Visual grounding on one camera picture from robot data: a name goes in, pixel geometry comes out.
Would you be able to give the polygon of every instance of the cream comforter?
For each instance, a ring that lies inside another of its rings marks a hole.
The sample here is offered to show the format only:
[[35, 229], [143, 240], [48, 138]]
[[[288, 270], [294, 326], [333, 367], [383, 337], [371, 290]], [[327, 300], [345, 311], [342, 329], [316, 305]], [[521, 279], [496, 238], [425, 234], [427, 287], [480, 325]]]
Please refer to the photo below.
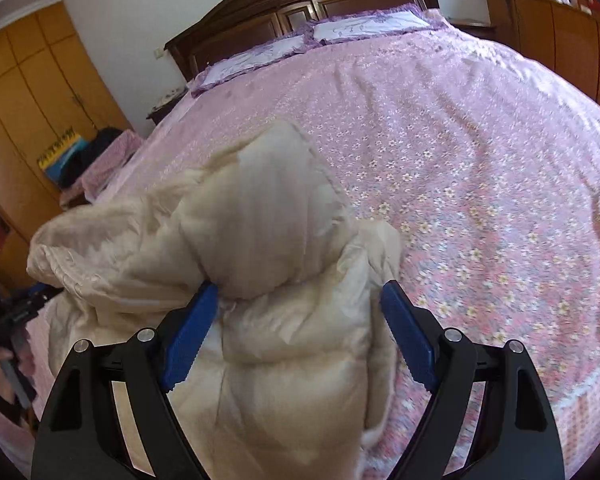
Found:
[[[72, 210], [34, 236], [50, 368], [72, 344], [126, 340], [209, 278], [219, 315], [170, 401], [213, 479], [351, 480], [379, 439], [396, 349], [379, 309], [400, 240], [358, 221], [307, 138], [277, 122], [143, 196]], [[124, 389], [130, 455], [150, 469]]]

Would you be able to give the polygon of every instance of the wooden headboard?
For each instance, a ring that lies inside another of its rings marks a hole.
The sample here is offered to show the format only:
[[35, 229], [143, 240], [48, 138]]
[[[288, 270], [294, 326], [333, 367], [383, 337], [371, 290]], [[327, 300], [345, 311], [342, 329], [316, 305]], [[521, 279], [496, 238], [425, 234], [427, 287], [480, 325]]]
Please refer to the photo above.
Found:
[[223, 0], [164, 47], [190, 80], [211, 63], [292, 32], [307, 20], [438, 0]]

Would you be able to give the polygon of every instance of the pillowcase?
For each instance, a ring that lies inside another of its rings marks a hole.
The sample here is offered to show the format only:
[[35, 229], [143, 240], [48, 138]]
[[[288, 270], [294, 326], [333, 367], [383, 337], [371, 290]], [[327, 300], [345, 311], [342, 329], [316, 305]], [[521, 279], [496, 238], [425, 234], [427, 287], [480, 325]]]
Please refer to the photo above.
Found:
[[322, 44], [342, 43], [376, 36], [405, 34], [416, 30], [442, 28], [440, 20], [426, 18], [413, 4], [405, 4], [387, 10], [370, 10], [336, 16], [320, 22], [313, 22], [314, 40]]
[[305, 29], [302, 29], [287, 34], [282, 38], [276, 38], [235, 54], [229, 59], [218, 61], [198, 74], [189, 87], [196, 95], [236, 76], [276, 63], [285, 57], [303, 54], [316, 46], [310, 35], [305, 34], [304, 31]]

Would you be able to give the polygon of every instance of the bedsheet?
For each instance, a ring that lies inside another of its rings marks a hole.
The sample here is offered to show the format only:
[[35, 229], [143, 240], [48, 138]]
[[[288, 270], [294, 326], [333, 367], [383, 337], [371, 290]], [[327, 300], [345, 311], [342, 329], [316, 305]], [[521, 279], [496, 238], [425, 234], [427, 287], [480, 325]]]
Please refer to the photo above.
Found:
[[[566, 473], [600, 441], [600, 107], [455, 29], [325, 46], [183, 100], [98, 200], [150, 188], [276, 117], [296, 120], [360, 218], [401, 231], [400, 284], [443, 326], [518, 338]], [[366, 478], [386, 478], [428, 395], [405, 366]], [[479, 386], [449, 470], [464, 463]]]

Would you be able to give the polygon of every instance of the wooden dresser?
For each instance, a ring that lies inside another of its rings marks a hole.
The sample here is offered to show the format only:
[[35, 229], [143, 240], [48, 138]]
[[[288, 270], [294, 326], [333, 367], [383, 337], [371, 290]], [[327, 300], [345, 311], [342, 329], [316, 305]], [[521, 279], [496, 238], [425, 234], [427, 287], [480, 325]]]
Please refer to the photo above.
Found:
[[29, 241], [61, 213], [59, 189], [37, 159], [73, 128], [90, 140], [104, 126], [129, 128], [89, 59], [64, 4], [0, 30], [0, 216], [10, 232], [0, 250], [7, 288], [26, 286]]

